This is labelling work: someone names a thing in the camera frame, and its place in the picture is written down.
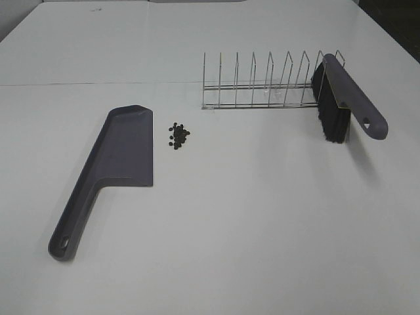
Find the pile of coffee beans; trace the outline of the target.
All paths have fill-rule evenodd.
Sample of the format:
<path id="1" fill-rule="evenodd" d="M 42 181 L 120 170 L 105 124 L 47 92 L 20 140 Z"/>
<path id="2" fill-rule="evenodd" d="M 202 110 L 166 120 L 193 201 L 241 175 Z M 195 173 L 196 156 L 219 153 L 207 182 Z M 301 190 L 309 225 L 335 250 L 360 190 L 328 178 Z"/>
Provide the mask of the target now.
<path id="1" fill-rule="evenodd" d="M 190 135 L 190 131 L 184 128 L 183 124 L 174 122 L 173 125 L 168 128 L 171 133 L 169 136 L 169 146 L 172 146 L 174 150 L 178 150 L 186 142 L 187 137 Z"/>

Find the purple plastic dustpan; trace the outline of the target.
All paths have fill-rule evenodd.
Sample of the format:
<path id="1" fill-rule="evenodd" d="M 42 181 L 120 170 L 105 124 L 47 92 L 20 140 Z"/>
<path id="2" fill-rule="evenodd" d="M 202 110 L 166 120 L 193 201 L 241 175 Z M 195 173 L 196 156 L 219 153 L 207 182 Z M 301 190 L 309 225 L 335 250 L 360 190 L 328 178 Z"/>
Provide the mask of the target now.
<path id="1" fill-rule="evenodd" d="M 153 122 L 153 112 L 139 105 L 109 112 L 50 238 L 52 258 L 66 262 L 75 257 L 101 189 L 153 185 Z"/>

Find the purple brush black bristles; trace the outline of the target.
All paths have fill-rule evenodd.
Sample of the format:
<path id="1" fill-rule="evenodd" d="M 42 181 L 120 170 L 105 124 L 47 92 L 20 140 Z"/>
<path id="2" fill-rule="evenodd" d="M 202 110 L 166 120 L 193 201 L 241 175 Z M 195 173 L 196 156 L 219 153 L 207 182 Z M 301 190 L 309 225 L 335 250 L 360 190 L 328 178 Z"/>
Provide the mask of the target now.
<path id="1" fill-rule="evenodd" d="M 386 119 L 335 55 L 323 56 L 312 76 L 311 87 L 326 140 L 343 143 L 352 116 L 366 135 L 375 140 L 386 139 L 389 132 Z"/>

